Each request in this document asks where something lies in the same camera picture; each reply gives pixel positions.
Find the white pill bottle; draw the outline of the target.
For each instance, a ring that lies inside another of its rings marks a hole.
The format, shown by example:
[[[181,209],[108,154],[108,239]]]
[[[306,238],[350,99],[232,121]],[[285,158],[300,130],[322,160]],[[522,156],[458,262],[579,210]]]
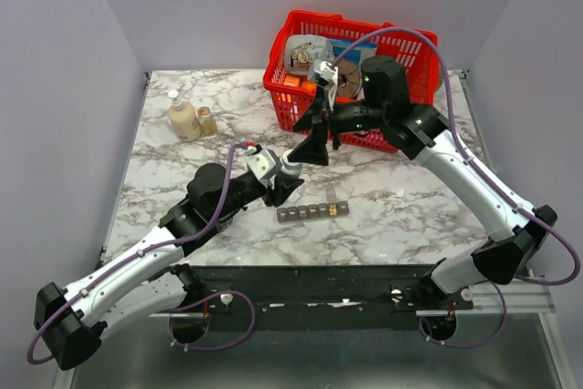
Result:
[[[302,163],[290,160],[291,149],[285,150],[280,157],[281,173],[294,179],[298,179],[302,174]]]

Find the grey weekly pill organizer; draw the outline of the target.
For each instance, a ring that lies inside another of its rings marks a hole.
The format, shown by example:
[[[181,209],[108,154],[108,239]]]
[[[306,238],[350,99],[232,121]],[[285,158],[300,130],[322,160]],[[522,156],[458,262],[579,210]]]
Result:
[[[325,202],[278,208],[276,210],[277,221],[283,224],[310,220],[333,220],[347,217],[350,214],[348,201],[339,200],[335,188],[326,189],[325,196]]]

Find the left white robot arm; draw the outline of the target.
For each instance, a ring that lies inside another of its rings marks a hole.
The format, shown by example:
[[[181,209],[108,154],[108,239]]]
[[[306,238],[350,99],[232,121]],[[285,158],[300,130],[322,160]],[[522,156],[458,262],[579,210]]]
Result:
[[[48,361],[73,369],[95,354],[117,328],[152,313],[179,308],[195,310],[202,290],[180,260],[229,226],[248,204],[262,200],[279,207],[303,183],[302,165],[268,150],[245,159],[246,170],[231,176],[232,165],[207,163],[173,206],[146,236],[116,259],[86,277],[60,287],[54,282],[36,294],[34,327],[26,359],[44,342]]]

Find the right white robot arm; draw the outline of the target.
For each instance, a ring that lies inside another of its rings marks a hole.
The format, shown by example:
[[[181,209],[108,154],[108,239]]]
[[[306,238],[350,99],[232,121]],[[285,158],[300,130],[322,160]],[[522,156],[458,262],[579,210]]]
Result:
[[[323,60],[314,62],[310,74],[316,94],[293,127],[309,135],[289,154],[289,161],[326,166],[328,142],[339,148],[341,134],[379,130],[388,145],[443,181],[486,231],[485,243],[439,261],[426,274],[418,289],[421,302],[437,309],[466,286],[509,284],[542,245],[548,227],[557,220],[555,211],[549,206],[536,208],[512,192],[454,139],[443,114],[431,105],[412,102],[404,67],[392,57],[369,57],[360,71],[363,99],[338,103],[337,69]]]

